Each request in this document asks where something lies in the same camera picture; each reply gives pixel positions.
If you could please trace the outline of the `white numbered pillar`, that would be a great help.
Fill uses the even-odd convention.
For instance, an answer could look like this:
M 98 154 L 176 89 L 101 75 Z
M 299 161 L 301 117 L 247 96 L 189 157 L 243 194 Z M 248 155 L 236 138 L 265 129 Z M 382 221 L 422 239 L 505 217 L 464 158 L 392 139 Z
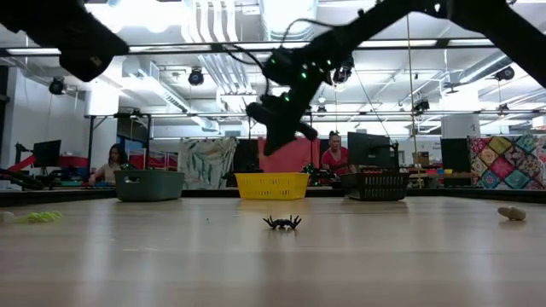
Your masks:
M 480 136 L 478 114 L 452 114 L 441 119 L 441 133 L 444 139 L 466 139 Z

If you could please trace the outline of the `yellow plastic basket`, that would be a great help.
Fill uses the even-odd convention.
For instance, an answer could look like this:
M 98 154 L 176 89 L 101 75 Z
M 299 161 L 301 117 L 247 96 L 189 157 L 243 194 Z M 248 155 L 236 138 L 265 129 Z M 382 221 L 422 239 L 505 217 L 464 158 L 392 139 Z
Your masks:
M 236 173 L 239 195 L 247 200 L 298 200 L 305 197 L 309 174 Z

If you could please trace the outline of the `silver ventilation duct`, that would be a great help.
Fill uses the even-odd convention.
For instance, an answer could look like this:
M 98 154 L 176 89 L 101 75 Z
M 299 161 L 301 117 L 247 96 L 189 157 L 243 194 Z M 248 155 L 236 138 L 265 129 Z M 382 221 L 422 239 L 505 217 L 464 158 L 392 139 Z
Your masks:
M 258 0 L 264 35 L 280 45 L 312 39 L 318 0 Z
M 513 61 L 507 55 L 498 51 L 460 72 L 457 79 L 460 84 L 470 84 L 498 72 L 512 63 Z

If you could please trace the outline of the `black square monitor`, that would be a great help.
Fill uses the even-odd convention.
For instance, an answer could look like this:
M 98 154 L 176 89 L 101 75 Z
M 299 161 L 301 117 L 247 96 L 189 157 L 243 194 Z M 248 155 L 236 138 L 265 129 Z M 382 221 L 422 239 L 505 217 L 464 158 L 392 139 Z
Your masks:
M 440 140 L 442 164 L 454 172 L 470 172 L 471 164 L 466 138 L 442 138 Z

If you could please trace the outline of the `colourful patchwork quilt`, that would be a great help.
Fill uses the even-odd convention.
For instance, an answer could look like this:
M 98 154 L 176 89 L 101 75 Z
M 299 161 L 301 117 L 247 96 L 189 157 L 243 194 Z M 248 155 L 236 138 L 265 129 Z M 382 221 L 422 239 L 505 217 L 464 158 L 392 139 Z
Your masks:
M 469 137 L 467 142 L 477 186 L 546 190 L 546 136 Z

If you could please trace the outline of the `red slanted machine part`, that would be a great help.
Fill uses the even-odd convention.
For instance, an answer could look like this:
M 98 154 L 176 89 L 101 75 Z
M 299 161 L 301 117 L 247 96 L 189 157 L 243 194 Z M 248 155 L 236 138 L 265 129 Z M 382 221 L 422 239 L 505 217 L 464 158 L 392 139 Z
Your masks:
M 11 171 L 21 171 L 25 169 L 26 167 L 32 165 L 35 162 L 35 157 L 33 155 L 28 156 L 26 159 L 22 160 L 21 162 L 12 165 L 9 169 Z

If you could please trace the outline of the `white leaf print cloth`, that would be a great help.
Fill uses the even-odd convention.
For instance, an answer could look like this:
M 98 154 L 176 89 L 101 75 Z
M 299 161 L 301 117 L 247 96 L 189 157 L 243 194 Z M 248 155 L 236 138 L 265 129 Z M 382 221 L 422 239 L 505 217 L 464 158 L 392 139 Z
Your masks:
M 233 137 L 182 139 L 178 148 L 178 171 L 184 174 L 186 190 L 216 190 L 226 187 L 224 175 L 231 170 L 238 141 Z

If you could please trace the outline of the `person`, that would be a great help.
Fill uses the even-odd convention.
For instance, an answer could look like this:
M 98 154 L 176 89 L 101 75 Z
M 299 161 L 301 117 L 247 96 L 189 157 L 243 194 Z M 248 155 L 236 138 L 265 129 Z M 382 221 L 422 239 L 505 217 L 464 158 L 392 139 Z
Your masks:
M 127 155 L 124 147 L 120 143 L 115 143 L 109 150 L 107 163 L 96 169 L 90 175 L 88 180 L 89 185 L 95 185 L 99 180 L 102 180 L 107 185 L 114 185 L 115 172 L 121 170 L 121 166 L 127 163 Z
M 341 146 L 340 135 L 337 132 L 329 132 L 328 145 L 328 149 L 321 157 L 321 164 L 324 169 L 331 170 L 336 176 L 357 172 L 356 167 L 349 163 L 349 151 Z

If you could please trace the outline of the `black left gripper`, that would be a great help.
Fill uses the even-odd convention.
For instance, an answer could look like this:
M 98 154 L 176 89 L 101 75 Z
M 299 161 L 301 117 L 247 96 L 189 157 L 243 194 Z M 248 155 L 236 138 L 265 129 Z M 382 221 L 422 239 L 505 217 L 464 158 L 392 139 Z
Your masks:
M 57 48 L 64 26 L 91 14 L 80 0 L 31 0 L 27 7 L 25 33 L 43 47 Z

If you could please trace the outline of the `black upright panel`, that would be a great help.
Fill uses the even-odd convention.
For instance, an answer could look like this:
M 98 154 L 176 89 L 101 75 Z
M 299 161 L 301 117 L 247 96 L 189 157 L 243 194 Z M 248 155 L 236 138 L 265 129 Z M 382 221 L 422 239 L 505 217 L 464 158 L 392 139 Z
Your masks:
M 258 141 L 256 139 L 239 139 L 233 159 L 233 170 L 243 172 L 254 171 L 258 168 Z

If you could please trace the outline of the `neon green plastic toy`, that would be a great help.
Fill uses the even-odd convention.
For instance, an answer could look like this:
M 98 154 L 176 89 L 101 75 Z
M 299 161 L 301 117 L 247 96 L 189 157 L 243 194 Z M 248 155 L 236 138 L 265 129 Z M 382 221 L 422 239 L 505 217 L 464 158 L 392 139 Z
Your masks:
M 62 215 L 58 211 L 34 211 L 27 216 L 22 217 L 20 223 L 50 223 L 61 219 Z

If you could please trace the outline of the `red cloth backdrop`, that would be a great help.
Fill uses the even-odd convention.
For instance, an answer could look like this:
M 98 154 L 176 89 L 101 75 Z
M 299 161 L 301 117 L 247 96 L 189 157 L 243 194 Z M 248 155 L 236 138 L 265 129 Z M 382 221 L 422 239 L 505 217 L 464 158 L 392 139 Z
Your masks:
M 270 156 L 264 155 L 265 138 L 258 138 L 259 168 L 266 173 L 301 172 L 305 166 L 320 164 L 320 142 L 298 137 Z

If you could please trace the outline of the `black aluminium table frame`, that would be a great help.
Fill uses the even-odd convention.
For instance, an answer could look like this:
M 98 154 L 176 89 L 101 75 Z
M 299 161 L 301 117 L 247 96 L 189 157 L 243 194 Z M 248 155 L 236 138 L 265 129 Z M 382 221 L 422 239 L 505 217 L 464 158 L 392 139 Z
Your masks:
M 410 197 L 457 197 L 546 204 L 546 190 L 479 188 L 409 189 L 406 195 Z M 112 199 L 115 197 L 115 190 L 108 188 L 41 191 L 0 191 L 0 207 L 61 203 L 78 200 Z M 182 197 L 238 198 L 239 192 L 236 189 L 184 190 L 182 192 Z

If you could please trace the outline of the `teal plastic basket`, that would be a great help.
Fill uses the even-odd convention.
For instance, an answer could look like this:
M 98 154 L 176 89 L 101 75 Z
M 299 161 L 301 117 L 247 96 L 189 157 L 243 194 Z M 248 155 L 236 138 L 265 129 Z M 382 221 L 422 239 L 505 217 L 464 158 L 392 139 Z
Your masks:
M 114 172 L 116 194 L 124 202 L 154 202 L 181 197 L 184 174 L 165 170 L 122 170 Z

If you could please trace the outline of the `black plastic toy spider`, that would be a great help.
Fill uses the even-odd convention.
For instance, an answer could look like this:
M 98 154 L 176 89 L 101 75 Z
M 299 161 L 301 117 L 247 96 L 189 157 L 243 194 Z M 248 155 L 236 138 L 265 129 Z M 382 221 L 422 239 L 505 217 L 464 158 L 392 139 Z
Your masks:
M 299 216 L 290 216 L 288 219 L 273 219 L 272 216 L 263 218 L 263 221 L 273 230 L 275 229 L 296 229 L 302 219 Z

